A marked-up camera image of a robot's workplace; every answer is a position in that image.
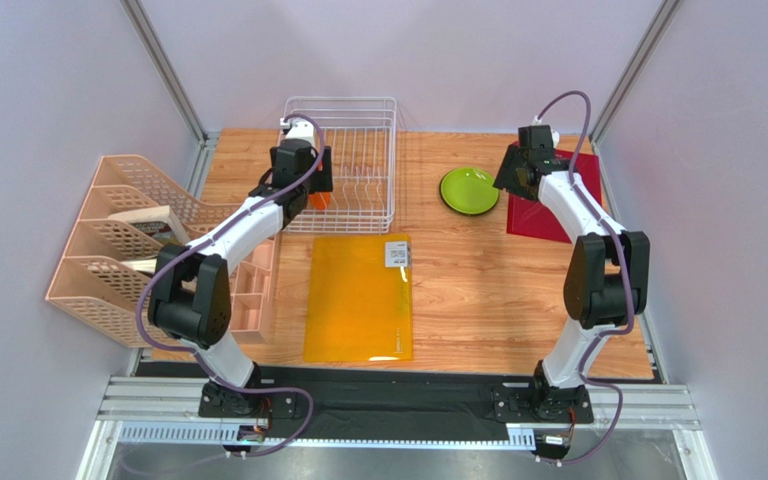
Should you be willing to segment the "orange plate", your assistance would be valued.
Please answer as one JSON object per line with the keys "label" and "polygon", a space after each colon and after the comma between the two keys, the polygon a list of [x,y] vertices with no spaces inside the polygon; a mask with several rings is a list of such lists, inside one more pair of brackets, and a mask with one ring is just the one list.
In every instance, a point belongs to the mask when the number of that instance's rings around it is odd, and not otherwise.
{"label": "orange plate", "polygon": [[311,176],[309,200],[312,206],[319,211],[326,210],[331,202],[332,191],[332,174],[324,166],[320,166]]}

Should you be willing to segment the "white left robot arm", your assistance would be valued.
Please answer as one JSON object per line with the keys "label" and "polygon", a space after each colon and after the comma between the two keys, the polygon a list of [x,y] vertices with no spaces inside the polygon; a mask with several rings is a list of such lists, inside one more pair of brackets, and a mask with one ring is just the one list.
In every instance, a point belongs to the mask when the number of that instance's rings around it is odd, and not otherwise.
{"label": "white left robot arm", "polygon": [[274,391],[262,388],[259,366],[229,330],[229,275],[288,226],[310,194],[333,188],[330,149],[323,143],[284,139],[270,156],[270,169],[232,216],[184,246],[160,250],[156,272],[137,303],[148,323],[179,341],[208,373],[207,407],[243,417],[266,414]]}

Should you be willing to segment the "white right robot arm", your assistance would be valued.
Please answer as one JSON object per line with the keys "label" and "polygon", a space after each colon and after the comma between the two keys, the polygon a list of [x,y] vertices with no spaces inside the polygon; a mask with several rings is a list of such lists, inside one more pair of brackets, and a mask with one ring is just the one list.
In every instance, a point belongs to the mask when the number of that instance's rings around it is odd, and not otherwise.
{"label": "white right robot arm", "polygon": [[596,352],[610,337],[630,333],[646,306],[650,240],[606,213],[575,162],[557,157],[548,125],[519,128],[494,186],[543,205],[573,244],[563,286],[568,319],[521,402],[536,419],[566,419],[586,403],[587,372]]}

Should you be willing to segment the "green plate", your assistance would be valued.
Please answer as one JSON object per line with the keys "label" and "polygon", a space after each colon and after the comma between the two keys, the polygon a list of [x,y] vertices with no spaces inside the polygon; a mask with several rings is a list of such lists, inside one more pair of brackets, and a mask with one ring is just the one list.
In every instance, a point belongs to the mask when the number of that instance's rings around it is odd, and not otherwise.
{"label": "green plate", "polygon": [[498,203],[500,191],[490,173],[477,167],[458,167],[441,179],[438,193],[451,210],[465,216],[489,213]]}

